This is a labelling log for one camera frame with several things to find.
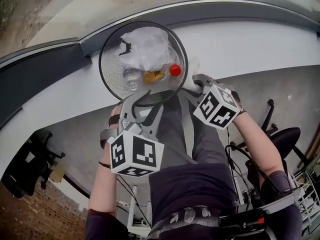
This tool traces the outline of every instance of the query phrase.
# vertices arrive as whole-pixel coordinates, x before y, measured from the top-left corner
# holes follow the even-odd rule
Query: floor
[[[320,69],[318,67],[286,68],[240,75],[221,79],[233,85],[241,97],[241,102],[252,118],[261,125],[267,112],[269,99],[273,99],[275,109],[270,123],[275,123],[279,130],[299,127],[301,136],[297,147],[304,153],[320,123]],[[98,161],[102,155],[99,139],[100,131],[107,124],[111,107],[102,108],[83,114],[42,129],[51,131],[53,137],[49,148],[55,152],[64,152],[61,160],[67,174],[72,177],[87,192],[90,192],[95,178]],[[231,125],[230,141],[242,141],[239,132]],[[228,144],[226,131],[220,130],[219,137],[224,145]],[[232,157],[240,166],[246,177],[246,158],[237,153]],[[297,170],[299,158],[293,153],[287,158],[290,171]],[[148,177],[125,178],[130,185],[138,185],[138,200],[141,206],[147,206],[150,200]],[[245,185],[239,179],[240,188]],[[130,202],[130,196],[118,186],[117,200]]]

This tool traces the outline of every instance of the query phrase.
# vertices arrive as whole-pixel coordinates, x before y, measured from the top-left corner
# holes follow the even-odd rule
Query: black strap
[[[116,125],[117,123],[119,123],[119,119],[120,119],[119,114],[115,114],[115,115],[111,116],[109,118],[109,126]]]
[[[111,166],[109,164],[106,164],[106,163],[103,163],[103,162],[100,162],[100,161],[98,162],[98,164],[103,166],[103,167],[111,169]]]

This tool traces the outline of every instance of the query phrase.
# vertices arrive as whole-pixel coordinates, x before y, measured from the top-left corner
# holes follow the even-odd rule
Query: brick wall
[[[0,183],[0,239],[84,239],[86,214],[50,182],[21,199]]]

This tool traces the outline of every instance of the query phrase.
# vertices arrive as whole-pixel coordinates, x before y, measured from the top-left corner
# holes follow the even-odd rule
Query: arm
[[[116,106],[111,116],[119,114],[121,105]],[[110,125],[109,128],[117,128],[117,124]],[[103,164],[110,165],[109,143],[106,142],[103,156],[100,159]],[[110,213],[115,216],[116,211],[116,184],[117,175],[113,174],[109,168],[98,165],[93,188],[89,199],[89,209],[98,212]]]
[[[248,113],[238,115],[233,123],[243,137],[252,159],[266,175],[284,171],[279,151]],[[263,181],[260,175],[260,186]]]

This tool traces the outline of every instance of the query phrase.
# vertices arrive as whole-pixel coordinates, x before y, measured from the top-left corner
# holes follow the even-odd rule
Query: crumpled plastic
[[[146,26],[121,36],[122,43],[115,52],[124,69],[158,71],[175,60],[168,34],[161,28]]]

